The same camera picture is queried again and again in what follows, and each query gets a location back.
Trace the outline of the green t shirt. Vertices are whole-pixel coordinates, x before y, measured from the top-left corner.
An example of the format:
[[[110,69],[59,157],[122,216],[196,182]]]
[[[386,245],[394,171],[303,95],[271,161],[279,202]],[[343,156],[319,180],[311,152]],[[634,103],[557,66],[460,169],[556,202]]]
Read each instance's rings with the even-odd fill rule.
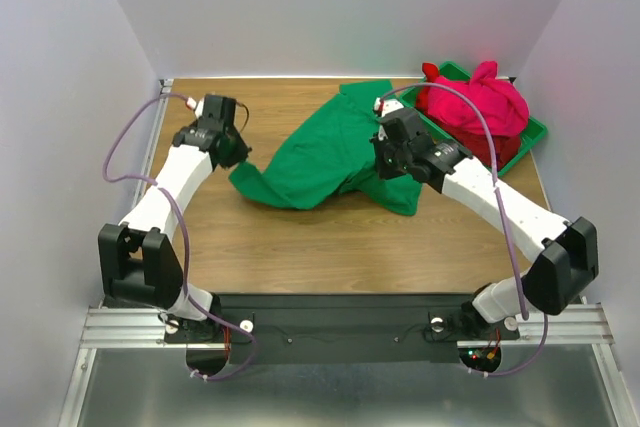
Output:
[[[389,80],[342,84],[277,149],[264,170],[248,161],[229,175],[238,193],[279,209],[311,210],[334,195],[361,192],[404,216],[417,213],[422,185],[409,176],[382,180],[371,136],[374,102],[392,89]]]

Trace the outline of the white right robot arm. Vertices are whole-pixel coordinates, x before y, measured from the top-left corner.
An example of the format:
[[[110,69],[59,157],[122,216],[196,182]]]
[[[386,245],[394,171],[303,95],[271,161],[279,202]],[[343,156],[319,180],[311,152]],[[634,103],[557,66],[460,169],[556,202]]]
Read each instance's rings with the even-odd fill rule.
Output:
[[[460,313],[463,331],[482,337],[525,309],[556,316],[599,274],[597,230],[584,217],[569,221],[495,178],[454,140],[436,142],[417,111],[377,99],[379,128],[371,142],[383,179],[404,175],[468,207],[501,231],[531,265],[481,288]]]

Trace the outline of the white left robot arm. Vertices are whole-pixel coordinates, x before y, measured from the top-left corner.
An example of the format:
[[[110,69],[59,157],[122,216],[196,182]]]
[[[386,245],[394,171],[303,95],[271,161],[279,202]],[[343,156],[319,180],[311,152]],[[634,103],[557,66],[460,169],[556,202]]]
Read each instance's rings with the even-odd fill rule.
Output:
[[[230,324],[221,316],[219,297],[190,284],[190,258],[179,258],[172,240],[180,233],[190,242],[184,212],[194,194],[217,168],[245,161],[251,149],[235,125],[236,99],[180,99],[194,119],[174,134],[156,177],[136,175],[147,190],[119,223],[102,227],[99,261],[106,296],[188,320],[191,333],[210,341]]]

